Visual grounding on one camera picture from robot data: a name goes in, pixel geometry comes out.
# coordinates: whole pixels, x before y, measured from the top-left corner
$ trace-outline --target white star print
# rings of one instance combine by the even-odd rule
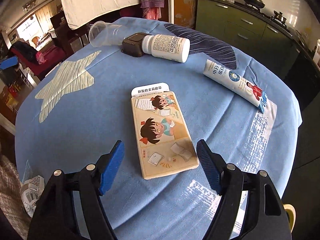
[[[94,78],[85,68],[101,51],[94,52],[77,61],[64,61],[57,70],[54,78],[46,84],[35,98],[43,99],[39,122],[43,122],[60,98],[68,93],[90,87]]]

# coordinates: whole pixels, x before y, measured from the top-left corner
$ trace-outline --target kitchen cabinet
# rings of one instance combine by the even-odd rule
[[[234,23],[227,22],[223,39],[248,55],[254,55],[261,37]]]
[[[299,55],[292,36],[256,11],[198,0],[196,30],[227,42],[284,79]]]
[[[196,30],[222,40],[229,6],[210,0],[198,0]]]
[[[229,8],[228,22],[235,23],[236,25],[257,34],[260,37],[266,27],[266,23],[264,21],[233,7]]]

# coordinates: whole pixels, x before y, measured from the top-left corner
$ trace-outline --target bottle label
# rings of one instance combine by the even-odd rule
[[[153,50],[179,54],[183,38],[159,34],[154,38]]]

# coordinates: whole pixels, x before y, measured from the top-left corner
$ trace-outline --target cabinet handle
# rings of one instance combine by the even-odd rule
[[[241,20],[244,21],[244,22],[246,22],[246,23],[249,23],[249,24],[253,25],[252,22],[249,22],[249,21],[247,21],[246,19],[241,19]]]
[[[238,33],[237,35],[238,35],[239,37],[241,37],[241,38],[245,39],[245,40],[248,40],[248,38],[247,38],[247,37],[245,37],[245,36],[241,35],[240,33]]]
[[[225,6],[225,5],[222,5],[222,4],[218,4],[218,3],[216,3],[216,6],[220,6],[220,7],[223,7],[223,8],[228,8],[228,6]]]
[[[267,25],[267,27],[268,27],[270,30],[272,30],[273,32],[278,33],[278,31],[276,31],[275,29],[271,28],[270,26]]]

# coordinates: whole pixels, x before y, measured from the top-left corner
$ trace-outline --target white packet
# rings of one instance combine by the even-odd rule
[[[203,74],[226,88],[229,88],[244,99],[247,99],[264,113],[268,97],[267,94],[255,84],[252,84],[228,68],[208,59],[205,63]]]
[[[44,178],[36,176],[32,179],[28,179],[23,183],[20,189],[21,200],[27,214],[33,217],[33,213],[36,209],[36,203],[40,198],[44,190]]]

